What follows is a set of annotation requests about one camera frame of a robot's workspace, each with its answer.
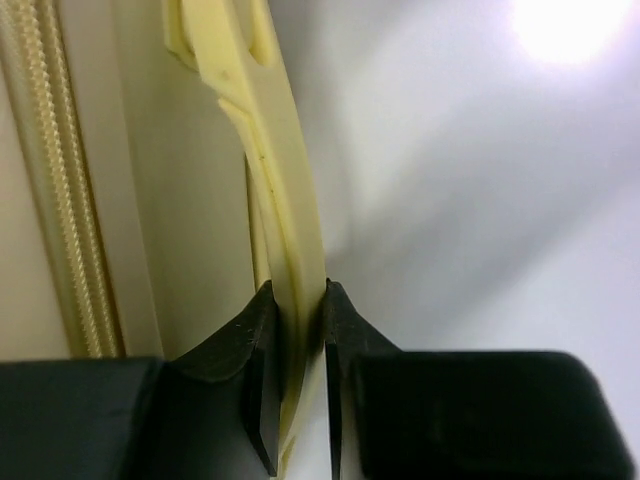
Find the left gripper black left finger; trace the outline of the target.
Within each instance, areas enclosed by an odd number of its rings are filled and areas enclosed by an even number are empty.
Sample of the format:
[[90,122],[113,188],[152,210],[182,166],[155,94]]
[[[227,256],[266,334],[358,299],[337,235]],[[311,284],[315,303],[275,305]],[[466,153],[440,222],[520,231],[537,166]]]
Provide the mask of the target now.
[[279,311],[265,283],[173,361],[1,366],[5,479],[268,479],[278,468]]

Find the pale yellow suitcase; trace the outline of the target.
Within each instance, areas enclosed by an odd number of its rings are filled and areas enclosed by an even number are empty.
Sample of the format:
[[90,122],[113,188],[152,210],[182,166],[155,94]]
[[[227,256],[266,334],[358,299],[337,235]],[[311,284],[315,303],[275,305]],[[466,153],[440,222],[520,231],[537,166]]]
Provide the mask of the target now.
[[325,277],[267,2],[2,3],[1,366],[173,361],[270,283],[280,479]]

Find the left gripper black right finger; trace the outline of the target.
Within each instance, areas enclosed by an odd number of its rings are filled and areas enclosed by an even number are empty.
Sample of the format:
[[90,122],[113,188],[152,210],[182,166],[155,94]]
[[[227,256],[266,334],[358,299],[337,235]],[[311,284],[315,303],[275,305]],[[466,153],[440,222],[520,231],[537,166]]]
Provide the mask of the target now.
[[329,282],[336,479],[619,479],[623,437],[598,381],[559,351],[405,351]]

